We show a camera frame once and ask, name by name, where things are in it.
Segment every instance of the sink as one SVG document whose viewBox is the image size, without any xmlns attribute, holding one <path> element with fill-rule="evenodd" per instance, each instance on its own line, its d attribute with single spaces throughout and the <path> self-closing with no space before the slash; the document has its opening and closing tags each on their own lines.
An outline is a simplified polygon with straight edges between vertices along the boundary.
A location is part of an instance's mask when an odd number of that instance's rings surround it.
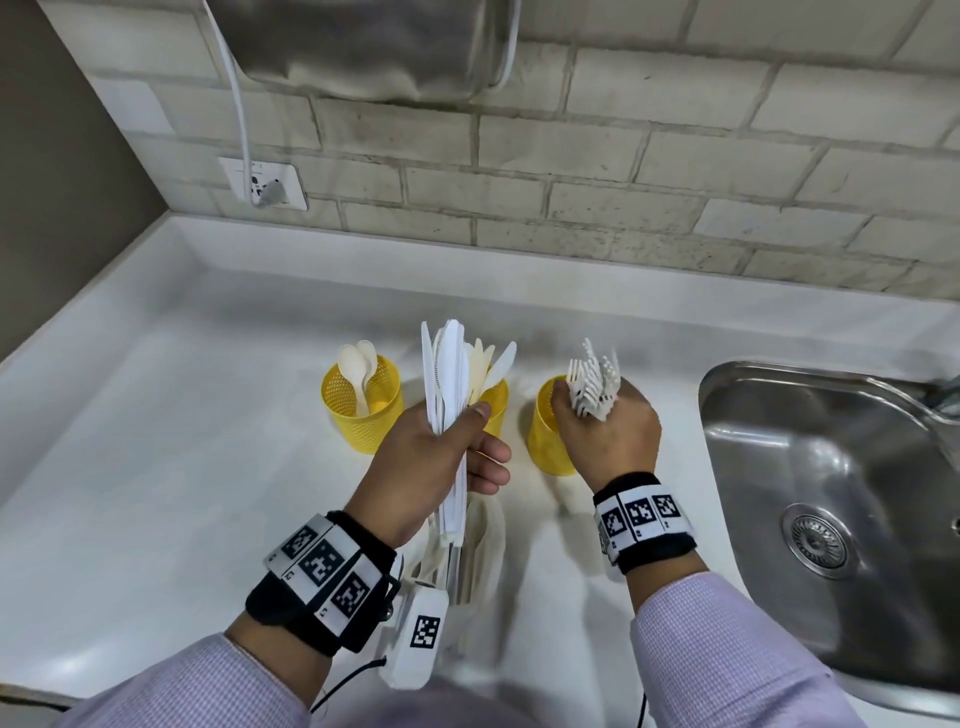
<svg viewBox="0 0 960 728">
<path fill-rule="evenodd" d="M 733 362 L 700 411 L 756 604 L 850 694 L 960 719 L 960 426 L 924 394 Z"/>
</svg>

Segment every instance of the hand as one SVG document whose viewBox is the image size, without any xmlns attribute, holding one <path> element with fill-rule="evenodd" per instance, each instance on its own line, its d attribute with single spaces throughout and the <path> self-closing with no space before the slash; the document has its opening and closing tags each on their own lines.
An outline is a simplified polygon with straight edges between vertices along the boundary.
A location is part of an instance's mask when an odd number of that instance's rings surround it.
<svg viewBox="0 0 960 728">
<path fill-rule="evenodd" d="M 570 462 L 593 493 L 625 473 L 652 473 L 660 450 L 660 418 L 650 402 L 626 379 L 606 422 L 577 417 L 570 406 L 570 389 L 563 379 L 554 383 L 550 400 L 560 439 Z"/>
<path fill-rule="evenodd" d="M 490 414 L 487 402 L 477 402 L 435 435 L 425 402 L 411 407 L 387 433 L 344 510 L 384 544 L 399 548 L 444 502 L 464 452 L 469 488 L 494 495 L 510 481 L 502 463 L 511 453 L 506 443 L 483 431 Z"/>
</svg>

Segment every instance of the faucet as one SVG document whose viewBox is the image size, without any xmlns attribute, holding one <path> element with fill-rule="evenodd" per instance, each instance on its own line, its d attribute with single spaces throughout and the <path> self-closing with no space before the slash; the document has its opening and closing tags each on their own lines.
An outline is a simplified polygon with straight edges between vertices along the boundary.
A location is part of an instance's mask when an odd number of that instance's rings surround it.
<svg viewBox="0 0 960 728">
<path fill-rule="evenodd" d="M 924 398 L 924 404 L 942 415 L 960 416 L 960 375 L 939 385 Z"/>
</svg>

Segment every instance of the electrical outlet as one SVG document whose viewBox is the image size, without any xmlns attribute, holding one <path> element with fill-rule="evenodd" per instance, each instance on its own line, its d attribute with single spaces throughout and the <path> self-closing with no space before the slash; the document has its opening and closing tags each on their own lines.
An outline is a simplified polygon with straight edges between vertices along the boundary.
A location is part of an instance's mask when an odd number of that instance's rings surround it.
<svg viewBox="0 0 960 728">
<path fill-rule="evenodd" d="M 234 159 L 232 157 L 217 157 L 220 160 L 220 166 L 224 168 L 227 180 L 230 183 L 230 189 L 236 195 L 238 200 L 247 200 L 247 192 L 244 189 L 243 159 Z M 277 203 L 271 207 L 286 209 L 306 209 L 306 198 L 303 196 L 303 187 L 300 185 L 300 177 L 297 175 L 297 167 L 293 164 L 281 164 L 275 161 L 254 161 L 251 163 L 251 193 L 254 202 L 258 202 L 260 195 L 263 194 L 263 188 L 274 180 L 283 185 L 283 191 L 287 195 L 285 203 Z"/>
</svg>

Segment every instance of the yellow cup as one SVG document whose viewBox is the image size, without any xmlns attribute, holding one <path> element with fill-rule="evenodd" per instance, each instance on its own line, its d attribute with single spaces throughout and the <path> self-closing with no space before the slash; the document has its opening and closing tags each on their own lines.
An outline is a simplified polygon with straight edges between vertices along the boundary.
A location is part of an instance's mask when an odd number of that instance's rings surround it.
<svg viewBox="0 0 960 728">
<path fill-rule="evenodd" d="M 489 432 L 493 437 L 499 437 L 503 416 L 507 413 L 507 403 L 510 401 L 510 387 L 507 386 L 507 380 L 500 379 L 499 384 L 480 395 L 480 400 L 488 401 L 492 409 L 490 420 L 484 427 L 484 431 Z"/>
<path fill-rule="evenodd" d="M 349 445 L 365 455 L 376 452 L 403 412 L 400 372 L 389 359 L 378 356 L 376 361 L 376 372 L 367 382 L 367 404 L 371 412 L 367 417 L 353 417 L 357 404 L 353 385 L 344 379 L 336 364 L 330 367 L 321 386 L 321 395 L 333 422 L 340 427 Z"/>
<path fill-rule="evenodd" d="M 547 379 L 537 392 L 537 405 L 534 419 L 527 437 L 527 448 L 534 465 L 549 475 L 573 475 L 577 471 L 566 454 L 566 447 L 557 431 L 557 418 L 553 414 L 550 398 L 553 396 L 553 383 L 563 376 Z"/>
</svg>

